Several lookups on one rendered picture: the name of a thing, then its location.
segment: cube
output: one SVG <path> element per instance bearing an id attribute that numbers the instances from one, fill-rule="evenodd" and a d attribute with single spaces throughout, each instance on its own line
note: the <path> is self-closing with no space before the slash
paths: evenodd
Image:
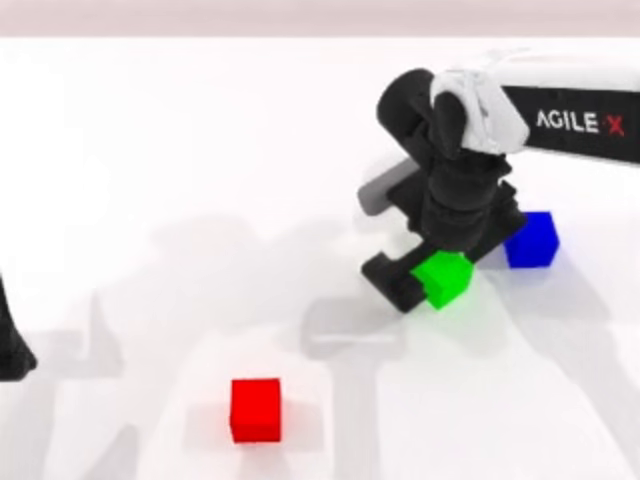
<path id="1" fill-rule="evenodd" d="M 422 283 L 427 301 L 440 310 L 469 287 L 473 264 L 462 254 L 437 252 L 411 274 Z"/>
<path id="2" fill-rule="evenodd" d="M 504 243 L 510 268 L 551 266 L 560 239 L 550 212 L 527 212 L 527 224 Z"/>
<path id="3" fill-rule="evenodd" d="M 279 442 L 281 403 L 277 378 L 232 380 L 229 425 L 234 443 Z"/>

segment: blue cube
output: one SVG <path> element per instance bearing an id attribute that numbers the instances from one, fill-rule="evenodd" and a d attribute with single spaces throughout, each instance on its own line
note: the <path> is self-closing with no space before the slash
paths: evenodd
<path id="1" fill-rule="evenodd" d="M 504 242 L 511 268 L 549 267 L 560 247 L 550 212 L 527 212 L 527 224 Z"/>

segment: red cube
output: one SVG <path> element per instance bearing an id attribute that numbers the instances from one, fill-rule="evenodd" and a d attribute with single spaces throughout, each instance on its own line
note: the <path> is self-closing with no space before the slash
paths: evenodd
<path id="1" fill-rule="evenodd" d="M 235 443 L 279 442 L 281 412 L 280 379 L 231 381 L 229 424 Z"/>

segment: white table surface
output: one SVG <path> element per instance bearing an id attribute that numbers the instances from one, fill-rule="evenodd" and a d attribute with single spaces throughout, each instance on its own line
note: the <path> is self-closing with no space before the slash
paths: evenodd
<path id="1" fill-rule="evenodd" d="M 0 385 L 2 480 L 640 476 L 640 169 L 527 152 L 552 269 L 498 251 L 398 318 L 359 275 L 415 244 L 362 182 L 403 71 L 508 45 L 640 41 L 0 41 L 0 264 L 41 366 Z M 277 376 L 281 445 L 231 443 L 230 380 Z"/>

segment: red x letter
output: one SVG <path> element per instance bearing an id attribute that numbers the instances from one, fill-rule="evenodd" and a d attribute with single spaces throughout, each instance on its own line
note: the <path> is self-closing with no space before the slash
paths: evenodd
<path id="1" fill-rule="evenodd" d="M 624 130 L 622 129 L 622 115 L 607 115 L 607 122 L 609 122 L 609 135 L 617 133 L 621 137 L 624 137 Z"/>

